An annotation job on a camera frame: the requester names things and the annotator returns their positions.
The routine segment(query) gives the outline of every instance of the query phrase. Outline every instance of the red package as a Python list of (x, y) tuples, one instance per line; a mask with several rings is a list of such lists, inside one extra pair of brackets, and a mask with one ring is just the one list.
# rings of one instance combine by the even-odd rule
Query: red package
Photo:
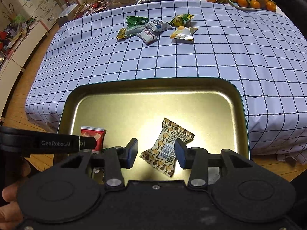
[(95, 137), (97, 144), (93, 152), (96, 152), (96, 153), (101, 152), (105, 132), (106, 131), (103, 128), (81, 126), (81, 136)]

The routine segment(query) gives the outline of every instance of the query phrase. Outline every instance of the snack package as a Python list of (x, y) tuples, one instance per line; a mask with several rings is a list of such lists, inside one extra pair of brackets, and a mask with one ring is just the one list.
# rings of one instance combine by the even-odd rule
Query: snack package
[[(105, 133), (106, 131), (103, 128), (81, 126), (81, 136), (90, 136), (96, 139), (96, 147), (94, 150), (92, 150), (92, 153), (94, 154), (98, 154), (101, 152)], [(94, 172), (99, 173), (99, 168), (94, 168)]]
[(135, 36), (136, 34), (130, 34), (130, 35), (125, 35), (126, 33), (126, 29), (125, 28), (121, 28), (116, 36), (116, 39), (120, 40), (120, 39), (127, 39), (129, 37)]
[(151, 43), (152, 41), (156, 40), (158, 37), (154, 35), (149, 29), (144, 29), (141, 33), (136, 34), (140, 37), (146, 45)]
[(158, 139), (151, 149), (142, 152), (141, 158), (155, 169), (171, 177), (175, 168), (174, 144), (177, 138), (186, 143), (194, 138), (194, 134), (164, 118)]
[(168, 22), (160, 20), (153, 20), (148, 22), (144, 25), (144, 27), (151, 29), (153, 32), (163, 32), (172, 28)]
[(149, 22), (149, 18), (139, 16), (127, 16), (127, 29), (125, 36), (141, 32), (145, 27), (144, 25)]
[(171, 39), (184, 39), (192, 41), (192, 35), (196, 32), (197, 29), (197, 27), (178, 27), (174, 33), (171, 34)]
[(182, 14), (175, 16), (169, 23), (174, 27), (185, 26), (188, 22), (190, 22), (195, 15)]

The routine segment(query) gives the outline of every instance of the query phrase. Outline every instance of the checkered tablecloth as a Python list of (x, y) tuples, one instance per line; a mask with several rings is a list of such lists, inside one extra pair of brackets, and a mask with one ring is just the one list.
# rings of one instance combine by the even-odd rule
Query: checkered tablecloth
[[(162, 32), (146, 46), (117, 41), (128, 15), (170, 21), (194, 14), (194, 44)], [(58, 128), (64, 102), (84, 84), (154, 77), (221, 77), (240, 91), (253, 154), (307, 158), (307, 42), (293, 23), (269, 11), (204, 1), (140, 4), (65, 24), (55, 35), (26, 102), (43, 128)]]

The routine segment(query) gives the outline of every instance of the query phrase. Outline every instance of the brown patterned snack wrapper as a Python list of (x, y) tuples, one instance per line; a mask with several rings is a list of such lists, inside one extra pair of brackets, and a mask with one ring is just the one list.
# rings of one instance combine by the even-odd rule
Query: brown patterned snack wrapper
[(174, 144), (177, 138), (186, 143), (194, 138), (194, 134), (164, 118), (158, 139), (151, 149), (142, 152), (141, 158), (155, 169), (171, 177), (175, 169)]

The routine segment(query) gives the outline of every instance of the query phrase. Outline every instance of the finger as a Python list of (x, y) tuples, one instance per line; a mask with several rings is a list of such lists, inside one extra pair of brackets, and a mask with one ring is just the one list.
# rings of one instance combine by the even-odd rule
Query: finger
[(16, 201), (18, 187), (23, 184), (27, 179), (28, 178), (24, 177), (19, 181), (13, 183), (12, 185), (9, 185), (4, 188), (4, 190), (2, 190), (2, 198), (7, 202)]
[(21, 167), (21, 176), (26, 177), (28, 174), (30, 174), (31, 168), (27, 160), (23, 161), (22, 167)]
[(0, 229), (2, 230), (12, 230), (14, 229), (21, 221), (9, 221), (5, 223), (0, 223)]
[(22, 212), (17, 202), (0, 207), (0, 222), (20, 221), (23, 219)]

